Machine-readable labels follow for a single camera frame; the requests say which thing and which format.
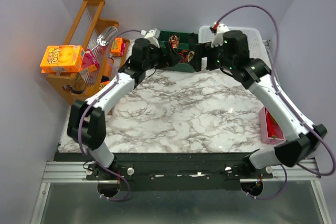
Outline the small orange box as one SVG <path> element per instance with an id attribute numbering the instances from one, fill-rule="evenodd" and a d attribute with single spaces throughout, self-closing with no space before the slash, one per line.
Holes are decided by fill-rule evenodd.
<path id="1" fill-rule="evenodd" d="M 123 38 L 117 37 L 111 44 L 110 55 L 113 57 L 122 57 L 124 54 L 124 42 Z"/>
<path id="2" fill-rule="evenodd" d="M 99 84 L 99 88 L 98 88 L 98 90 L 100 91 L 100 90 L 102 90 L 105 86 L 107 86 L 109 84 L 109 81 L 105 81 L 105 82 L 101 82 L 100 84 Z"/>

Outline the rolled orange black tie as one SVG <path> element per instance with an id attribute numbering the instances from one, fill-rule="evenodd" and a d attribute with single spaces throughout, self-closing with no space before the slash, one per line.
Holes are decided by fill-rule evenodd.
<path id="1" fill-rule="evenodd" d="M 180 50 L 179 51 L 179 55 L 182 57 L 182 61 L 181 63 L 189 63 L 189 59 L 188 59 L 188 50 Z"/>

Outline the rolled beige patterned tie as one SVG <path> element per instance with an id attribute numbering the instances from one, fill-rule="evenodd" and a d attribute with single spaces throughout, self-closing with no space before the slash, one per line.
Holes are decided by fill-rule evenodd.
<path id="1" fill-rule="evenodd" d="M 187 61 L 190 62 L 195 56 L 195 51 L 189 51 L 187 55 Z"/>

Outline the metal scoop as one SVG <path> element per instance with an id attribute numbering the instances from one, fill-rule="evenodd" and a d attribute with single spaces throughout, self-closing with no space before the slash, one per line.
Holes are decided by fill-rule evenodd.
<path id="1" fill-rule="evenodd" d="M 105 28 L 102 33 L 97 37 L 97 45 L 101 47 L 107 46 L 118 33 L 118 29 L 114 26 Z"/>

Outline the tin can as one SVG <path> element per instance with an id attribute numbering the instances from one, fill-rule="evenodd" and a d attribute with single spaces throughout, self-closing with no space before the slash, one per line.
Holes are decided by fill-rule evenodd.
<path id="1" fill-rule="evenodd" d="M 84 79 L 82 78 L 81 74 L 79 74 L 79 73 L 75 77 L 74 84 L 68 86 L 70 91 L 72 93 L 75 93 L 75 94 L 84 93 L 86 87 L 87 87 L 87 85 L 86 85 Z"/>

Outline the green divided organizer tray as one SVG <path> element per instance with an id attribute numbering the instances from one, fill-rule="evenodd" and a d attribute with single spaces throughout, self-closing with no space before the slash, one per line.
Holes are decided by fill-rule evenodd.
<path id="1" fill-rule="evenodd" d="M 180 33 L 175 31 L 164 31 L 162 30 L 160 33 L 160 36 L 158 38 L 158 41 L 169 41 L 169 37 L 171 35 L 177 35 L 180 38 L 179 47 L 177 49 L 173 49 L 176 53 L 179 53 L 180 50 L 188 50 L 188 51 L 195 51 L 195 50 L 189 50 L 188 49 L 188 43 L 187 43 L 187 35 L 190 33 Z M 179 72 L 195 72 L 193 67 L 189 65 L 189 63 L 179 63 L 174 67 L 167 67 L 165 68 L 169 71 L 179 71 Z"/>

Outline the pink tray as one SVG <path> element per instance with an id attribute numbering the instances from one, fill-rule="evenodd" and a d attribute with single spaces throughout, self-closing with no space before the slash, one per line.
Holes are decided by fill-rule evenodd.
<path id="1" fill-rule="evenodd" d="M 280 126 L 265 107 L 259 111 L 259 124 L 262 143 L 277 145 L 285 141 Z"/>

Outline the white plastic basket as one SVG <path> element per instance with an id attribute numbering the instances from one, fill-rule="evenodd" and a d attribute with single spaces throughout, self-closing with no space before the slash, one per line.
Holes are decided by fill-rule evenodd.
<path id="1" fill-rule="evenodd" d="M 263 60 L 268 66 L 270 61 L 267 55 L 265 45 L 263 43 L 260 32 L 255 28 L 247 27 L 228 27 L 229 30 L 240 30 L 242 31 L 248 39 L 248 47 L 250 51 L 251 58 L 259 58 Z M 209 29 L 209 26 L 201 26 L 198 31 L 198 42 L 205 43 L 211 42 L 214 38 L 214 34 Z"/>

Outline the rolled red patterned tie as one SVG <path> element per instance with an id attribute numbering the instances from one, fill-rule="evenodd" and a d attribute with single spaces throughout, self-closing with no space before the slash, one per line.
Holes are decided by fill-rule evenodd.
<path id="1" fill-rule="evenodd" d="M 171 35 L 169 37 L 169 44 L 173 49 L 177 49 L 179 46 L 180 38 L 177 35 Z"/>

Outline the wooden rack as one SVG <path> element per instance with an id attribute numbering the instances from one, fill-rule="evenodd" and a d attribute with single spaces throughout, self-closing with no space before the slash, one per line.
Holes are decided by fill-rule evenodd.
<path id="1" fill-rule="evenodd" d="M 74 84 L 78 73 L 49 73 L 46 77 L 51 86 L 60 96 L 72 105 L 76 100 L 82 100 L 93 96 L 98 92 L 102 74 L 107 63 L 107 52 L 96 47 L 95 42 L 102 31 L 109 27 L 119 27 L 119 22 L 113 19 L 100 17 L 105 0 L 83 0 L 73 24 L 65 38 L 65 45 L 81 45 L 84 49 L 91 49 L 99 63 L 99 69 L 88 72 L 82 78 L 87 87 L 82 94 L 75 94 L 68 88 Z"/>

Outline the aluminium rail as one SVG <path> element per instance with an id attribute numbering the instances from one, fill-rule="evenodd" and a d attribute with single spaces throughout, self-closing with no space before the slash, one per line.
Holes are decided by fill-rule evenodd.
<path id="1" fill-rule="evenodd" d="M 83 168 L 84 162 L 47 162 L 45 165 L 42 183 L 94 183 L 94 182 L 114 182 L 102 180 L 87 180 L 86 169 Z M 317 165 L 314 159 L 306 159 L 303 161 L 303 165 L 309 169 L 317 169 Z M 284 171 L 280 166 L 272 166 L 273 178 L 263 178 L 264 182 L 280 182 L 285 180 Z M 287 167 L 287 180 L 288 181 L 311 181 L 320 180 L 321 177 L 314 175 L 299 166 Z M 198 175 L 192 175 L 195 178 L 206 178 L 210 176 L 200 173 Z M 240 179 L 240 182 L 256 182 L 257 179 Z"/>

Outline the red chili pepper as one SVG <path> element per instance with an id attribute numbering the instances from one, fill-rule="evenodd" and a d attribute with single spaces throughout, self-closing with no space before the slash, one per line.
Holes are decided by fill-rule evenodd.
<path id="1" fill-rule="evenodd" d="M 266 116 L 266 127 L 268 136 L 273 139 L 276 139 L 278 137 L 277 131 L 275 129 L 277 122 L 274 120 L 274 118 L 267 109 L 265 109 L 265 116 Z"/>

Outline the small orange box upper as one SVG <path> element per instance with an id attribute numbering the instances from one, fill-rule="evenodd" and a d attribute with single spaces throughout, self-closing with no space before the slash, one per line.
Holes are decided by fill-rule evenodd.
<path id="1" fill-rule="evenodd" d="M 111 44 L 110 55 L 113 57 L 122 57 L 124 54 L 124 42 L 123 38 L 117 37 Z"/>

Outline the orange bottle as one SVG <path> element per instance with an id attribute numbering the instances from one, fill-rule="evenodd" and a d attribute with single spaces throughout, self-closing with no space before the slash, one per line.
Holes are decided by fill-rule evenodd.
<path id="1" fill-rule="evenodd" d="M 106 66 L 102 74 L 101 82 L 110 81 L 110 78 L 112 76 L 112 71 L 113 71 L 113 65 L 114 65 L 114 60 L 112 58 L 108 58 Z"/>

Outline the small orange box lower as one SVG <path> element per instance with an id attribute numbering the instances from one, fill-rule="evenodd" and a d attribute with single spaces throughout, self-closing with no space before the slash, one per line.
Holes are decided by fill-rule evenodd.
<path id="1" fill-rule="evenodd" d="M 105 82 L 101 82 L 100 84 L 99 84 L 99 88 L 98 88 L 98 90 L 100 91 L 100 90 L 102 90 L 105 86 L 107 86 L 109 84 L 109 81 L 105 81 Z"/>

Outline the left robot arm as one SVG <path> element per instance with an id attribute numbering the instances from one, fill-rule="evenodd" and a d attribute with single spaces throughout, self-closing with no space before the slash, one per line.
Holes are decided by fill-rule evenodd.
<path id="1" fill-rule="evenodd" d="M 152 44 L 149 39 L 136 39 L 131 56 L 118 70 L 115 80 L 85 101 L 76 100 L 70 109 L 67 135 L 98 163 L 98 173 L 104 179 L 116 175 L 114 154 L 106 143 L 106 114 L 134 90 L 150 69 L 173 67 L 183 58 L 167 42 L 165 49 Z"/>

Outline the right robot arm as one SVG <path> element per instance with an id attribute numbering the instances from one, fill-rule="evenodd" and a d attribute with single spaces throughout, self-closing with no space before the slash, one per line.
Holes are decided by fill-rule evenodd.
<path id="1" fill-rule="evenodd" d="M 270 112 L 285 138 L 274 147 L 258 149 L 245 156 L 242 173 L 252 178 L 267 166 L 297 165 L 317 149 L 318 137 L 325 137 L 326 127 L 314 124 L 291 101 L 284 101 L 287 95 L 272 81 L 271 69 L 263 60 L 250 57 L 248 38 L 242 31 L 227 31 L 221 38 L 220 46 L 212 46 L 211 42 L 197 44 L 195 55 L 207 59 L 207 70 L 220 69 L 249 90 Z"/>

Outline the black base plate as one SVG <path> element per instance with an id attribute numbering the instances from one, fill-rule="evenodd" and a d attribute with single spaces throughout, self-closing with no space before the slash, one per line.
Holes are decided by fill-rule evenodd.
<path id="1" fill-rule="evenodd" d="M 98 189 L 117 191 L 240 190 L 248 183 L 272 178 L 270 167 L 249 172 L 243 164 L 247 153 L 116 153 L 112 170 L 123 182 L 97 165 L 86 177 Z"/>

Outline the orange snack box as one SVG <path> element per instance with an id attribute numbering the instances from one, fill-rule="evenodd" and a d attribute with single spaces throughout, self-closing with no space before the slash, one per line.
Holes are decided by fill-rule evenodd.
<path id="1" fill-rule="evenodd" d="M 48 46 L 40 63 L 41 72 L 79 72 L 84 55 L 81 45 Z"/>

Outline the pink small box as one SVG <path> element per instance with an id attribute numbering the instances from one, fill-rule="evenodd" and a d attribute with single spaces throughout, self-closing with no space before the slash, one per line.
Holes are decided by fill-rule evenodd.
<path id="1" fill-rule="evenodd" d="M 81 71 L 93 72 L 99 69 L 99 63 L 90 49 L 85 51 L 85 55 L 82 60 Z"/>

